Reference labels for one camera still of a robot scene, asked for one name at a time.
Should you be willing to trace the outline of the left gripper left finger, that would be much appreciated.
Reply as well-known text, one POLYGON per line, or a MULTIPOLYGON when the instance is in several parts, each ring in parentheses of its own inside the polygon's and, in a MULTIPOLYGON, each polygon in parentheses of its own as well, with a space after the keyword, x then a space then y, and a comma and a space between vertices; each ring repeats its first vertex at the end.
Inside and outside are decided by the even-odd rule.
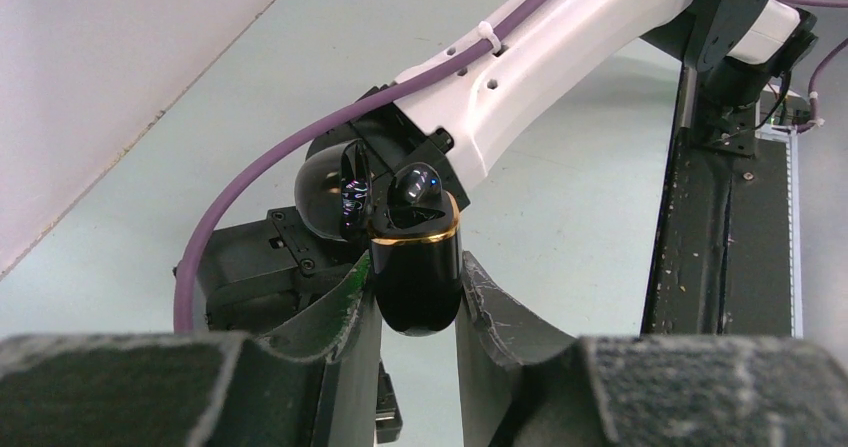
POLYGON ((5 446, 369 446, 381 320, 363 256, 268 333, 1 344, 5 446))

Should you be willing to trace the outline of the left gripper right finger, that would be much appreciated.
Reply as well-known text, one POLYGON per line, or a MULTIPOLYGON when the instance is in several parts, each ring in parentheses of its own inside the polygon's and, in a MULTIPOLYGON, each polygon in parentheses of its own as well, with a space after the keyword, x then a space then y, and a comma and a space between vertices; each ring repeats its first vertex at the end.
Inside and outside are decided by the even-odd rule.
POLYGON ((456 318, 467 446, 843 446, 847 374, 792 338, 574 338, 470 253, 456 318))

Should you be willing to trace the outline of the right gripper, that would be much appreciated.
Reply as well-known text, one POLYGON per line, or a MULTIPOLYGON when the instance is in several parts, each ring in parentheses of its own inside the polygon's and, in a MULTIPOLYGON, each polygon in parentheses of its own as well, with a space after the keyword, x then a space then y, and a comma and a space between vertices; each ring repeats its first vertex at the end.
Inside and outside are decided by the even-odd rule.
POLYGON ((318 238, 292 207, 212 234, 193 318, 225 354, 203 442, 398 440, 369 267, 366 251, 318 238))

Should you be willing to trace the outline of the black earbud charging case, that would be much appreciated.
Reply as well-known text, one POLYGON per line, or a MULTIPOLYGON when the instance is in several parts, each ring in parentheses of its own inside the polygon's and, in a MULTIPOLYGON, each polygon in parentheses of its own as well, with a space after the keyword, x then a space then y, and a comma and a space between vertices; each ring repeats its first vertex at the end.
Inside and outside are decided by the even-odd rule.
MULTIPOLYGON (((399 170, 414 162, 422 161, 399 170)), ((423 337, 447 328, 459 310, 460 209, 438 171, 440 202, 389 206, 388 189, 399 170, 377 173, 362 140, 329 147, 300 168, 295 206, 317 237, 369 253, 369 281, 385 323, 423 337)))

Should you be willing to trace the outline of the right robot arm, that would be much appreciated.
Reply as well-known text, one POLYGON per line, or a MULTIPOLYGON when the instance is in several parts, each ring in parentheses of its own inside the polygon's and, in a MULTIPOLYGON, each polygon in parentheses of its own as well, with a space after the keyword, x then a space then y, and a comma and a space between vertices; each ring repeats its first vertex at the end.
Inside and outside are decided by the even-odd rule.
POLYGON ((717 109, 754 102, 814 38, 785 0, 509 0, 450 49, 292 134, 239 173, 177 265, 173 325, 224 213, 302 146, 300 222, 354 258, 317 302, 243 342, 213 446, 369 446, 383 325, 410 336, 454 326, 468 440, 507 445, 555 383, 574 340, 493 285, 460 246, 460 212, 509 145, 624 45, 643 38, 699 72, 742 78, 717 109))

